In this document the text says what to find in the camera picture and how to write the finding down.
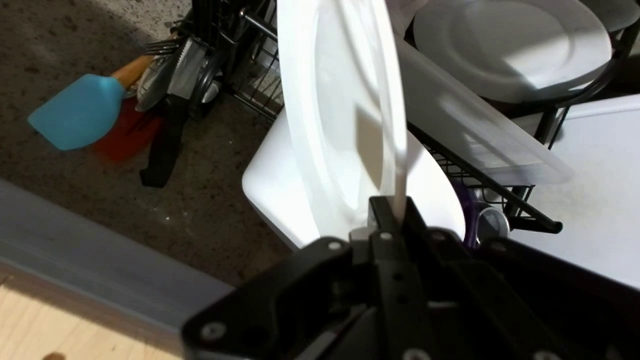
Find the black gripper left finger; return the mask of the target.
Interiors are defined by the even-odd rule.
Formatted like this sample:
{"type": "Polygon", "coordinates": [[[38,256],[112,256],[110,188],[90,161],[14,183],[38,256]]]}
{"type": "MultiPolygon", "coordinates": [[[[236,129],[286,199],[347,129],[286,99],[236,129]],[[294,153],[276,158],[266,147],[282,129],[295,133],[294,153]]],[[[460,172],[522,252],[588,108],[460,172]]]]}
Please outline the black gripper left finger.
{"type": "Polygon", "coordinates": [[[366,227],[349,235],[349,244],[366,282],[366,323],[375,360],[435,360],[439,349],[419,272],[388,199],[368,203],[366,227]]]}

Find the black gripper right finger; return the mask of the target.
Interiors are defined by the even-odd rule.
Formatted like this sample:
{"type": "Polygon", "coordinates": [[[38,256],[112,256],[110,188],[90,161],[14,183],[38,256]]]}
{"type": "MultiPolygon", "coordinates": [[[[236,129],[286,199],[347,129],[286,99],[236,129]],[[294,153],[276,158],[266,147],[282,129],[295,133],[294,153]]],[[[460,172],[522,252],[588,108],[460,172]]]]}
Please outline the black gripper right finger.
{"type": "Polygon", "coordinates": [[[472,256],[460,239],[444,228],[427,228],[411,201],[402,223],[405,249],[419,276],[444,310],[445,354],[477,360],[570,360],[571,351],[485,263],[472,256]]]}

